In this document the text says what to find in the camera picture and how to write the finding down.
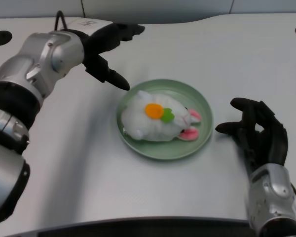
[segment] robotic hand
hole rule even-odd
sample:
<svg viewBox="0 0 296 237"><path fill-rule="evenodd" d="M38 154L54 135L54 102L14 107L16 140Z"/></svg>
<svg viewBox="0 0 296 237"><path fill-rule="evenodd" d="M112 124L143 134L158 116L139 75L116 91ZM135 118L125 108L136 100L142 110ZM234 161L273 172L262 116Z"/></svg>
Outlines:
<svg viewBox="0 0 296 237"><path fill-rule="evenodd" d="M57 31L61 17L64 29ZM0 67L0 222L8 218L27 184L30 167L21 156L29 129L55 83L82 63L101 82L129 90L128 82L99 56L144 31L136 24L108 23L90 36L67 28L57 13L55 31L35 33Z"/></svg>
<svg viewBox="0 0 296 237"><path fill-rule="evenodd" d="M262 101L234 98L230 104L242 111L242 120L219 124L216 131L234 137L252 172L250 226L259 237L296 236L296 190L284 167L286 130ZM256 131L256 123L264 128L262 132Z"/></svg>

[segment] white plush rabbit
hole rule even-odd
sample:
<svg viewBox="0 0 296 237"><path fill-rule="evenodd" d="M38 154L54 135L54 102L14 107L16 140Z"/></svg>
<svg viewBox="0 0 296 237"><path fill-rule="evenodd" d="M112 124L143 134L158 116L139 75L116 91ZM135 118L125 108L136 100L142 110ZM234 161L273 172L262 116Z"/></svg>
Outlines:
<svg viewBox="0 0 296 237"><path fill-rule="evenodd" d="M198 138L198 130L191 123L200 122L201 115L187 109L180 102L163 94L138 91L122 112L126 134L136 140L171 141Z"/></svg>

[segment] gray wall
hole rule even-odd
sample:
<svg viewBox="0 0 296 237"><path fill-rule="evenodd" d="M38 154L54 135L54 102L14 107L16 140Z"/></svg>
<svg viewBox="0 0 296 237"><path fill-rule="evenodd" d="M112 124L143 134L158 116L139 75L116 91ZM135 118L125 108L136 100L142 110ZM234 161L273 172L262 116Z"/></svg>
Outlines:
<svg viewBox="0 0 296 237"><path fill-rule="evenodd" d="M231 13L296 12L296 0L234 0Z"/></svg>
<svg viewBox="0 0 296 237"><path fill-rule="evenodd" d="M178 23L228 13L296 12L296 0L0 0L0 18L66 16Z"/></svg>
<svg viewBox="0 0 296 237"><path fill-rule="evenodd" d="M0 18L55 16L58 10L83 17L80 0L0 0Z"/></svg>
<svg viewBox="0 0 296 237"><path fill-rule="evenodd" d="M179 23L228 14L232 0L82 0L85 15L117 22Z"/></svg>

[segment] bunny ear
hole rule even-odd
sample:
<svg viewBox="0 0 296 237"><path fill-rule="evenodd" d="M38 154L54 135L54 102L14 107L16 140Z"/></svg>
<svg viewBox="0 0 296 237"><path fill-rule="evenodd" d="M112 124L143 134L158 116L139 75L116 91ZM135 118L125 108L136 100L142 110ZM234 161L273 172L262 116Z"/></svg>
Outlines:
<svg viewBox="0 0 296 237"><path fill-rule="evenodd" d="M202 116L196 110L188 109L188 111L191 114L192 123L201 122Z"/></svg>
<svg viewBox="0 0 296 237"><path fill-rule="evenodd" d="M198 135L198 130L195 127L191 126L188 129L184 130L184 132L180 133L180 135L177 136L177 138L180 138L185 141L194 141L198 138Z"/></svg>

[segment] table surface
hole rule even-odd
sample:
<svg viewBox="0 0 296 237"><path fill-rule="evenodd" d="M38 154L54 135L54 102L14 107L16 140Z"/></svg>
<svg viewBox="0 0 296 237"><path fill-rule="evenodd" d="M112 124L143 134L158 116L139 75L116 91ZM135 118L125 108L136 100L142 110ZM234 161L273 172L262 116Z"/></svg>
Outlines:
<svg viewBox="0 0 296 237"><path fill-rule="evenodd" d="M0 19L12 41L0 65L28 35L52 31L54 18ZM147 25L103 57L131 86L176 79L208 100L214 126L240 120L234 97L263 100L287 129L286 167L296 186L296 14L223 15ZM213 131L189 158L139 156L120 139L115 109L125 94L73 68L57 82L30 130L24 158L31 176L0 237L73 223L141 216L246 219L249 182L232 139Z"/></svg>

